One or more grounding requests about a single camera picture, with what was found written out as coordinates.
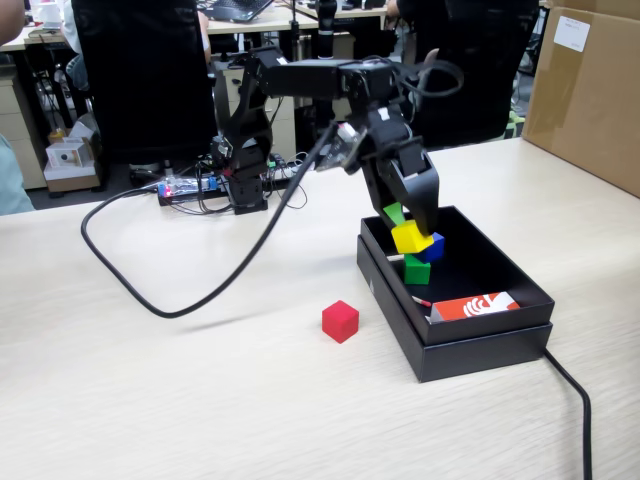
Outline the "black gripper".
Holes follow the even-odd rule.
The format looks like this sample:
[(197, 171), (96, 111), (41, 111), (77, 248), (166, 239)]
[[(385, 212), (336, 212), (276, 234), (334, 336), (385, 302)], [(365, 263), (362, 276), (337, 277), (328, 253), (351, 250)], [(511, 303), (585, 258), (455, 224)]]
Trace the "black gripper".
[(385, 212), (397, 203), (386, 181), (401, 181), (400, 203), (416, 221), (419, 232), (436, 229), (439, 175), (423, 153), (422, 137), (415, 135), (396, 109), (353, 111), (348, 123), (363, 136), (348, 161), (348, 173), (362, 169), (374, 210), (388, 229), (396, 222)]

